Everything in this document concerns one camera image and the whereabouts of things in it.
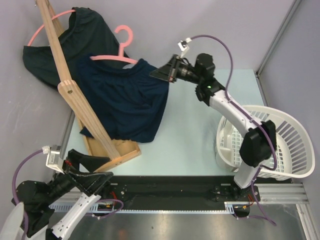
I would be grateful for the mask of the navy blue shorts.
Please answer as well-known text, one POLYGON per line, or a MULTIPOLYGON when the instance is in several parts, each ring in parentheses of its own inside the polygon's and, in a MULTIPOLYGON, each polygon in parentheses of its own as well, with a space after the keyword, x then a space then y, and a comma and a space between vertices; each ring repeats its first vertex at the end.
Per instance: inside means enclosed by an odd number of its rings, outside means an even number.
POLYGON ((110 138, 155 139, 169 94, 168 82, 150 76, 155 69, 142 58, 130 68, 114 68, 90 56, 78 60, 77 84, 110 138))

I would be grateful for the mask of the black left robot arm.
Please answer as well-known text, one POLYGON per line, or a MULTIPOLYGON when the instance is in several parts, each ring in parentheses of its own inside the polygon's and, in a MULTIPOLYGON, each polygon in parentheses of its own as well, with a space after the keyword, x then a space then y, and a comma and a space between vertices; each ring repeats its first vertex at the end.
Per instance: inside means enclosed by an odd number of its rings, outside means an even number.
POLYGON ((66 159, 56 150, 47 153, 46 166, 59 172, 48 183, 27 180, 16 184, 17 173, 12 179, 12 203, 23 203, 24 211, 21 230, 23 240, 67 240, 81 219, 98 201, 110 196, 109 180, 112 172, 97 170, 111 162, 106 156, 91 156, 74 149, 66 159), (52 228, 48 227, 54 209, 50 205, 69 193, 73 188, 81 195, 65 216, 52 228))

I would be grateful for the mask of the wooden rack post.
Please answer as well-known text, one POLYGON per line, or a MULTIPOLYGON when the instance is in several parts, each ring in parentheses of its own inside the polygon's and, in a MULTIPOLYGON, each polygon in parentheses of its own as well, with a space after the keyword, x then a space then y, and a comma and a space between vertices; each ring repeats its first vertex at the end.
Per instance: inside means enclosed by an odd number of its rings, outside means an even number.
MULTIPOLYGON (((37 0, 36 5, 39 8, 44 24, 43 19, 45 18, 45 15, 49 15, 47 4, 44 0, 37 0)), ((49 26, 45 27, 45 31, 46 30, 49 34, 49 26)), ((62 47, 56 35, 56 31, 54 30, 52 36, 47 36, 47 38, 60 78, 60 83, 57 87, 59 94, 71 107, 75 113, 75 116, 90 131, 94 139, 100 141, 100 143, 105 143, 106 140, 103 140, 103 134, 107 133, 107 131, 104 129, 77 83, 72 80, 62 47)))

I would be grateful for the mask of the dark green shorts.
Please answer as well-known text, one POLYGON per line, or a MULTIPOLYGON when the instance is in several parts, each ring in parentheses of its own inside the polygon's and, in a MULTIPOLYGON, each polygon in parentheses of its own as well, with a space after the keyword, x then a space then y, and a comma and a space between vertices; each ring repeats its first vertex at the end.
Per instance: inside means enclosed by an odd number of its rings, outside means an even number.
MULTIPOLYGON (((76 63, 87 55, 117 55, 119 42, 103 17, 85 7, 73 7, 68 29, 59 37, 70 75, 77 79, 76 63)), ((25 68, 38 80, 57 90, 61 82, 50 46, 24 46, 25 68)))

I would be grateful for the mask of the pink hanger with green shorts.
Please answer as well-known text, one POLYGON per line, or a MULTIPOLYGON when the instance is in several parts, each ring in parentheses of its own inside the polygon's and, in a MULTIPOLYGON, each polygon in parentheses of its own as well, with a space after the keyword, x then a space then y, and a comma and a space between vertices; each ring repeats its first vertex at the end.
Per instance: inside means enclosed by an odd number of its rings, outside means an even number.
POLYGON ((31 37, 31 39, 29 41, 29 43, 27 44, 28 47, 32 45, 33 41, 35 40, 37 35, 40 33, 40 31, 42 29, 45 29, 48 26, 49 26, 49 28, 48 28, 49 29, 49 31, 48 31, 49 33, 47 33, 47 30, 46 30, 46 35, 49 36, 49 37, 50 36, 52 37, 53 36, 53 32, 55 31, 56 36, 59 37, 64 32, 64 30, 63 30, 62 25, 60 24, 60 21, 56 20, 56 19, 61 17, 61 16, 63 16, 63 15, 71 14, 73 12, 76 12, 76 10, 75 9, 71 9, 71 10, 63 11, 63 12, 61 12, 59 14, 53 15, 54 11, 49 7, 48 8, 48 12, 49 12, 49 14, 48 15, 45 14, 45 16, 44 16, 44 19, 43 19, 44 20, 44 24, 42 24, 38 28, 38 30, 33 34, 33 36, 31 37))

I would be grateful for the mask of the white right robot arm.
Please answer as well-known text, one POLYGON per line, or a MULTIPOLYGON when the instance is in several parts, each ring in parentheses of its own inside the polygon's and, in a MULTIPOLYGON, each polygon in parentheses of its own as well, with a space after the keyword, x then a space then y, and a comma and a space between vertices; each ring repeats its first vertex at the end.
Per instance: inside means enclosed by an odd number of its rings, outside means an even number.
POLYGON ((195 84, 198 100, 221 113, 240 133, 243 138, 239 149, 242 162, 230 194, 235 200, 242 201, 248 196, 248 187, 257 178, 263 162, 276 156, 276 126, 271 120, 260 121, 234 101, 226 87, 216 80, 215 68, 213 57, 207 53, 199 54, 194 65, 174 54, 168 63, 153 70, 150 76, 169 83, 180 79, 195 84))

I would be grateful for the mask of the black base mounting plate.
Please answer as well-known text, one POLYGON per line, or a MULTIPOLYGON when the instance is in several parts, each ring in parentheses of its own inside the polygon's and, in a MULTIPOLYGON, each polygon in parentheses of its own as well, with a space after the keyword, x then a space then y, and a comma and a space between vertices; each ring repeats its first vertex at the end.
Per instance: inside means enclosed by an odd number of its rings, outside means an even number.
POLYGON ((114 176, 102 199, 114 197, 129 211, 206 212, 230 202, 247 212, 261 199, 257 186, 239 188, 233 176, 114 176))

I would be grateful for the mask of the pink plastic hanger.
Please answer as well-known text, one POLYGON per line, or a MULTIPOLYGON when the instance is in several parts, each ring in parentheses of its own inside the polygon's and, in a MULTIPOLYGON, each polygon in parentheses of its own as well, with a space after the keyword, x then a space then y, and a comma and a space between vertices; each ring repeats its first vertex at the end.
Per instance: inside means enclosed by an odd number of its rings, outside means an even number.
POLYGON ((97 56, 91 56, 90 59, 93 61, 119 61, 124 62, 128 64, 137 64, 137 60, 134 60, 129 57, 125 57, 125 48, 128 47, 132 41, 133 41, 133 31, 132 29, 127 25, 119 25, 115 29, 115 33, 119 33, 121 31, 126 31, 127 33, 127 40, 125 42, 119 43, 119 49, 118 49, 118 55, 97 55, 97 56))

